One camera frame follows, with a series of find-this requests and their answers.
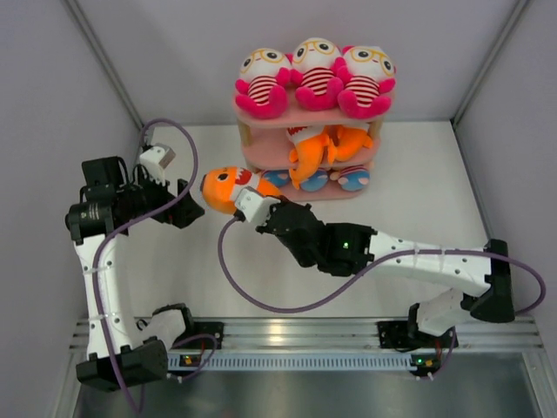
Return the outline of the orange shark plush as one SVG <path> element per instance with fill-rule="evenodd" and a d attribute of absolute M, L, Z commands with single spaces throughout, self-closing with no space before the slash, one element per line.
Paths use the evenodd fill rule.
<path fill-rule="evenodd" d="M 202 178 L 200 191 L 210 208 L 224 214 L 234 214 L 236 212 L 234 202 L 245 187 L 251 187 L 263 196 L 281 195 L 281 191 L 273 183 L 238 166 L 209 171 Z"/>
<path fill-rule="evenodd" d="M 286 136 L 293 144 L 289 160 L 297 163 L 296 168 L 289 169 L 292 185 L 299 190 L 321 165 L 326 153 L 327 162 L 332 164 L 338 150 L 329 134 L 328 125 L 291 126 L 286 128 Z"/>
<path fill-rule="evenodd" d="M 336 159 L 344 162 L 356 155 L 362 147 L 371 148 L 373 138 L 369 133 L 370 125 L 366 122 L 335 125 L 337 138 Z"/>

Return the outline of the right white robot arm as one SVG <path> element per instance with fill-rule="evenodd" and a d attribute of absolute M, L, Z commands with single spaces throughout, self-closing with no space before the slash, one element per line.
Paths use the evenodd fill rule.
<path fill-rule="evenodd" d="M 275 236 L 302 267 L 340 277 L 370 267 L 383 275 L 446 287 L 431 300 L 411 305 L 406 335 L 415 345 L 425 346 L 471 319 L 496 324 L 515 319 L 504 240 L 491 239 L 478 249 L 445 249 L 370 226 L 325 223 L 309 205 L 272 197 L 262 199 L 251 220 L 259 233 Z"/>

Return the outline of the black-haired doll plush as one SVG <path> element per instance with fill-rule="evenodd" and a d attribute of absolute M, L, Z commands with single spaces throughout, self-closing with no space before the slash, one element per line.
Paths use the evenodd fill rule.
<path fill-rule="evenodd" d="M 328 171 L 319 168 L 311 177 L 300 183 L 300 189 L 304 192 L 317 192 L 325 187 L 328 181 Z"/>

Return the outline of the pink panda plush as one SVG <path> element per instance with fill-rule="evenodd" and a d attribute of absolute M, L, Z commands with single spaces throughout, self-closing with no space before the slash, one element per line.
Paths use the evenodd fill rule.
<path fill-rule="evenodd" d="M 336 62 L 342 58 L 339 47 L 327 39 L 310 37 L 290 54 L 291 80 L 295 98 L 308 111 L 324 111 L 337 106 L 343 82 L 336 74 Z"/>
<path fill-rule="evenodd" d="M 253 118 L 280 117 L 288 107 L 286 86 L 291 81 L 289 58 L 272 48 L 258 48 L 248 54 L 235 81 L 235 104 Z"/>
<path fill-rule="evenodd" d="M 335 65 L 343 83 L 337 101 L 347 117 L 371 119 L 390 110 L 396 66 L 380 47 L 347 45 Z"/>

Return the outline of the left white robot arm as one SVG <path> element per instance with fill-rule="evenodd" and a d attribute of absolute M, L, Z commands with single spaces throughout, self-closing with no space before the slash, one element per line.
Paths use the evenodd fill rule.
<path fill-rule="evenodd" d="M 139 165 L 130 179 L 122 158 L 82 163 L 85 185 L 64 222 L 79 258 L 87 297 L 89 342 L 86 358 L 76 366 L 77 380 L 104 392 L 134 387 L 166 376 L 168 353 L 189 347 L 197 328 L 183 303 L 156 309 L 151 322 L 138 329 L 132 312 L 124 263 L 130 222 L 155 219 L 184 229 L 204 209 L 190 195 L 191 184 L 178 180 L 178 194 L 157 181 L 154 167 Z"/>

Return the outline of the blue-hat doll plush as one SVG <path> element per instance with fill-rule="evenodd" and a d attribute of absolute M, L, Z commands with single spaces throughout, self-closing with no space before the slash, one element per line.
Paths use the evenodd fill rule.
<path fill-rule="evenodd" d="M 364 165 L 352 165 L 329 173 L 329 179 L 347 192 L 360 191 L 369 184 L 370 171 Z"/>

